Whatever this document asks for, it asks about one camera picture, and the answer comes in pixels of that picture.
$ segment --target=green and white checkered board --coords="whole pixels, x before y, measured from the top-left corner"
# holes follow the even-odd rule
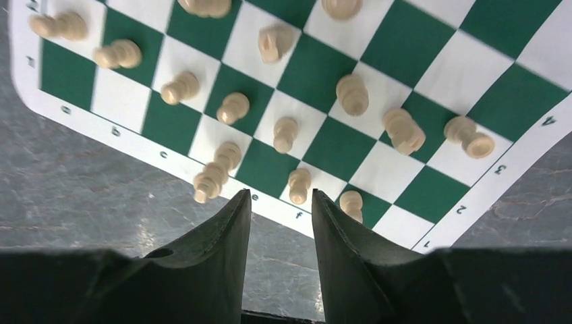
[[[41,40],[27,21],[72,9],[88,22],[82,43]],[[364,0],[348,22],[315,0],[233,2],[222,19],[198,18],[174,0],[12,0],[13,79],[25,104],[88,137],[191,182],[230,140],[244,158],[224,197],[250,188],[253,211],[312,236],[311,199],[293,206],[287,178],[297,167],[333,200],[364,198],[364,225],[407,248],[450,246],[534,161],[572,130],[572,0]],[[258,31],[295,29],[293,49],[263,64]],[[103,70],[92,51],[129,38],[143,52],[132,70]],[[192,100],[170,106],[161,86],[182,71],[200,82]],[[359,74],[369,109],[349,117],[335,85]],[[232,126],[216,111],[230,92],[250,112]],[[383,113],[404,107],[427,140],[411,156],[391,147]],[[443,128],[467,115],[496,143],[474,160]],[[273,127],[294,117],[287,155]]]

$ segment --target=green square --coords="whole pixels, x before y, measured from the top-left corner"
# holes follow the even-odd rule
[[[467,114],[478,124],[516,142],[568,92],[513,64]]]
[[[328,113],[336,101],[336,84],[352,73],[357,61],[302,34],[278,89]]]
[[[479,0],[461,29],[516,59],[561,0]]]
[[[185,105],[168,105],[155,91],[151,94],[141,135],[182,155],[187,155],[201,113]]]
[[[411,114],[426,136],[425,143],[417,152],[413,152],[411,157],[427,163],[445,141],[445,124],[457,115],[416,92],[409,95],[403,108]],[[383,132],[380,141],[393,147],[387,132]]]
[[[280,198],[288,186],[290,172],[296,170],[299,162],[288,154],[280,154],[273,147],[252,139],[236,173],[236,180]]]
[[[248,2],[289,24],[304,29],[316,0],[248,0]]]
[[[89,111],[95,63],[49,40],[42,47],[40,90]]]
[[[250,102],[250,108],[244,118],[237,120],[231,126],[253,136],[274,89],[228,65],[222,64],[204,113],[216,119],[217,111],[223,104],[223,100],[232,92],[240,92],[245,95]]]
[[[241,4],[242,1],[232,1],[231,11],[222,18],[203,18],[186,12],[180,4],[175,3],[167,34],[220,60]]]
[[[355,190],[362,196],[362,200],[364,201],[364,206],[362,207],[364,226],[370,230],[373,229],[389,207],[391,207],[391,204],[363,191],[362,189],[359,189],[358,187],[352,186],[351,184],[348,184],[342,193],[350,190]],[[339,197],[336,199],[336,205],[339,206]]]
[[[396,0],[362,61],[414,88],[454,33],[450,26],[424,11]]]
[[[375,139],[327,117],[302,160],[348,182],[375,143]]]
[[[119,68],[115,71],[123,76],[151,87],[163,34],[111,8],[107,9],[103,44],[110,45],[118,39],[129,39],[139,46],[143,59],[141,64],[132,68]]]
[[[425,166],[395,201],[395,205],[437,224],[469,187]]]

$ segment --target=marble tabletop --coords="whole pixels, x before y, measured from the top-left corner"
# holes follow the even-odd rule
[[[0,0],[0,249],[112,248],[140,256],[205,221],[192,185],[27,109],[11,83]],[[455,246],[572,246],[572,135]],[[243,307],[324,319],[313,240],[252,215]]]

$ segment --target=black object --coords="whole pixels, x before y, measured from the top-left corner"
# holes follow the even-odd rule
[[[0,323],[317,323],[241,309],[250,193],[142,259],[0,254]],[[327,323],[572,323],[568,250],[437,250],[385,240],[315,190]]]

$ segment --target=rook chess piece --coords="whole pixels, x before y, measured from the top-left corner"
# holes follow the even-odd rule
[[[382,122],[391,138],[391,144],[401,154],[410,155],[425,143],[425,133],[402,108],[388,110],[383,115]]]
[[[290,187],[290,201],[295,205],[302,205],[308,198],[308,189],[312,183],[312,176],[306,169],[296,169],[288,177]]]
[[[223,184],[229,180],[229,171],[235,169],[242,159],[240,148],[231,142],[223,143],[214,153],[214,161],[205,165],[193,179],[195,201],[204,204],[221,194]]]
[[[362,0],[322,0],[322,7],[335,20],[349,20],[362,9]]]
[[[86,22],[72,11],[55,17],[35,15],[29,23],[32,31],[43,38],[63,37],[69,41],[80,41],[88,36]]]
[[[286,25],[275,25],[260,31],[258,35],[258,49],[262,61],[276,63],[292,48],[294,34]]]
[[[448,141],[461,144],[467,155],[473,159],[489,156],[494,150],[494,141],[489,135],[477,132],[477,124],[465,116],[455,117],[445,125]]]
[[[217,119],[221,123],[232,125],[246,116],[249,108],[248,98],[240,92],[233,92],[223,100],[223,105],[217,111]]]
[[[132,69],[141,63],[142,54],[137,44],[128,39],[119,39],[109,46],[95,49],[93,59],[104,69]]]
[[[362,200],[362,195],[355,190],[346,191],[340,196],[341,210],[360,223],[364,223],[362,216],[363,206],[364,201]]]
[[[290,117],[282,117],[274,126],[274,148],[278,153],[288,153],[298,136],[298,123]]]
[[[170,105],[176,105],[182,100],[191,99],[199,91],[198,80],[191,72],[183,72],[167,83],[161,89],[161,98]]]
[[[179,4],[189,14],[203,18],[222,18],[232,7],[231,0],[179,0]]]
[[[370,105],[368,89],[356,74],[344,76],[336,85],[336,95],[343,110],[350,116],[359,116]]]

